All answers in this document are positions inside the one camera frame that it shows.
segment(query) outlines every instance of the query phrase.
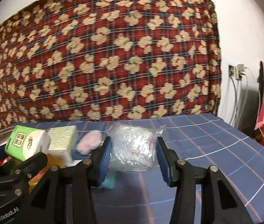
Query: patterned blanket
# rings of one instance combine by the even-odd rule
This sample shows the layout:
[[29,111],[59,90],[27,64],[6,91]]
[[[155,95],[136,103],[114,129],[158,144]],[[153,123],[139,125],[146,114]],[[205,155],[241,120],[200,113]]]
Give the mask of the patterned blanket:
[[216,114],[210,0],[39,0],[0,25],[0,129]]

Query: plaid fabric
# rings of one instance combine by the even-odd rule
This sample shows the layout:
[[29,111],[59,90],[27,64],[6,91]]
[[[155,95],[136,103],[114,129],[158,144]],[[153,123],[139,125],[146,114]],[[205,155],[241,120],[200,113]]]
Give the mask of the plaid fabric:
[[217,112],[210,0],[39,0],[0,25],[0,129]]
[[[255,224],[264,222],[264,147],[212,114],[168,116],[157,119],[126,120],[128,125],[156,129],[166,125],[162,134],[168,148],[194,166],[216,165],[225,174],[246,206]],[[91,130],[106,130],[112,122],[44,122],[26,123],[30,127],[48,129],[76,125],[79,139]],[[75,150],[75,163],[83,159]],[[201,188],[196,189],[196,216],[200,223]],[[94,192],[98,223],[165,224],[169,223],[176,188],[167,187],[160,168],[142,173],[117,172],[113,190]],[[71,211],[68,211],[71,222]]]

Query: pink fuzzy object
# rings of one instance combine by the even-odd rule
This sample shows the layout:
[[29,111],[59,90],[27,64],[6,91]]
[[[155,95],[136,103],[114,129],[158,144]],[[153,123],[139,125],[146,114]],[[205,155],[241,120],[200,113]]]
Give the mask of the pink fuzzy object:
[[98,148],[102,142],[102,133],[98,130],[88,132],[77,144],[76,150],[82,155],[88,155],[92,150]]

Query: black cable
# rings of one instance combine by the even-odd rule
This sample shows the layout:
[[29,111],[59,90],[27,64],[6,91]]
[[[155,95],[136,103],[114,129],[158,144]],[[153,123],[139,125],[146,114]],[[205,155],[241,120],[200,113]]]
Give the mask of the black cable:
[[233,115],[235,114],[235,108],[236,108],[236,106],[237,106],[237,98],[238,98],[238,96],[237,96],[237,90],[236,90],[236,88],[235,88],[235,82],[234,82],[234,80],[233,80],[233,78],[231,77],[231,76],[229,76],[230,78],[231,78],[231,81],[232,81],[232,84],[233,84],[233,88],[234,88],[234,90],[235,90],[235,105],[233,106],[233,112],[232,112],[232,116],[231,116],[231,119],[230,119],[230,122],[229,122],[229,124],[231,124],[231,122],[232,122],[232,119],[233,119]]

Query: clear plastic bag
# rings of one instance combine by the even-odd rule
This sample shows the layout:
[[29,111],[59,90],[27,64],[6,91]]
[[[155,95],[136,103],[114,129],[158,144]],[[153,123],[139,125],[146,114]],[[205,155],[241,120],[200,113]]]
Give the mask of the clear plastic bag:
[[157,165],[157,132],[135,125],[115,123],[108,131],[113,149],[109,168],[142,172]]

